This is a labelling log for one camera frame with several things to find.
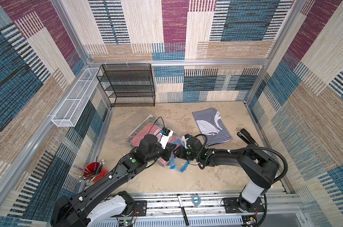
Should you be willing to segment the clear vacuum bag blue zipper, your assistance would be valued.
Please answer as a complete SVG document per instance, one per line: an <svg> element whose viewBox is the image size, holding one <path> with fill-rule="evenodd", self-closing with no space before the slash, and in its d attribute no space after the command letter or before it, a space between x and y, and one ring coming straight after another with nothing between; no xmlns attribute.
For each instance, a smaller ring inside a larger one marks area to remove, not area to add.
<svg viewBox="0 0 343 227"><path fill-rule="evenodd" d="M170 129L167 129L168 135L164 135L163 126L164 122L161 118L149 115L127 137L126 142L133 147L141 145L142 148L146 148L150 160L160 166L183 173L187 170L189 163L178 158L177 154L185 148L185 142Z"/></svg>

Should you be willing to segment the navy white striped tank top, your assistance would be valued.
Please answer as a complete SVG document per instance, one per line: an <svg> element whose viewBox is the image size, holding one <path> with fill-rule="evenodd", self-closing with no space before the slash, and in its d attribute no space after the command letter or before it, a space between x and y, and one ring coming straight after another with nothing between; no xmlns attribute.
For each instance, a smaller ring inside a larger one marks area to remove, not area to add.
<svg viewBox="0 0 343 227"><path fill-rule="evenodd" d="M209 108L192 113L201 134L207 137L207 146L226 143L233 140L230 132L222 122L220 112Z"/></svg>

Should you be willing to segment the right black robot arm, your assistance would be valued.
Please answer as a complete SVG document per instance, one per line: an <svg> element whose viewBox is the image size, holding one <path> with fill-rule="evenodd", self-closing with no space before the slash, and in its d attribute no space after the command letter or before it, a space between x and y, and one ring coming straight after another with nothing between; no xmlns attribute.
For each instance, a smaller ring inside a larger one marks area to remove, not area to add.
<svg viewBox="0 0 343 227"><path fill-rule="evenodd" d="M257 146L251 136L243 139L245 148L220 149L207 148L207 142L202 143L197 136L189 137L174 153L180 159L196 161L201 170L208 166L241 167L250 181L240 193L237 207L242 212L250 212L257 200L286 175L288 163L279 152Z"/></svg>

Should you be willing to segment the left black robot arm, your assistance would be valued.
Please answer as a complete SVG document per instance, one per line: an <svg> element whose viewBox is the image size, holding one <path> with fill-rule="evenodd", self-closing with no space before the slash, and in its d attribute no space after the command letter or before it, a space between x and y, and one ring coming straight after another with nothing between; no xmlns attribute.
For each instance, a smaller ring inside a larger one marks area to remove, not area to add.
<svg viewBox="0 0 343 227"><path fill-rule="evenodd" d="M112 216L129 214L134 199L126 191L105 198L147 168L150 161L170 158L176 145L161 144L152 134L146 135L138 147L124 155L101 180L82 192L67 198L60 197L54 206L50 224L53 227L94 227Z"/></svg>

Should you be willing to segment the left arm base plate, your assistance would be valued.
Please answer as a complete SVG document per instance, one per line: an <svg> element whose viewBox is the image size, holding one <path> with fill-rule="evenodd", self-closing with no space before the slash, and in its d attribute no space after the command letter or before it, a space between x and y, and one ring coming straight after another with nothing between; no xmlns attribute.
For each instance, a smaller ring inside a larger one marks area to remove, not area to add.
<svg viewBox="0 0 343 227"><path fill-rule="evenodd" d="M147 213L147 201L136 200L126 206L125 210L121 214L126 217L144 217Z"/></svg>

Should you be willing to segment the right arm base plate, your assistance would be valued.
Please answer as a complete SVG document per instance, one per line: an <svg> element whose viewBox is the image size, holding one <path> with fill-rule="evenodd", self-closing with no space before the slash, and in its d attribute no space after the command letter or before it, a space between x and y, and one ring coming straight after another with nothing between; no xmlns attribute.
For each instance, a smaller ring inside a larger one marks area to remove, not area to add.
<svg viewBox="0 0 343 227"><path fill-rule="evenodd" d="M261 197L254 203L240 201L239 197L228 197L221 200L221 205L226 213L263 213L265 211L263 201Z"/></svg>

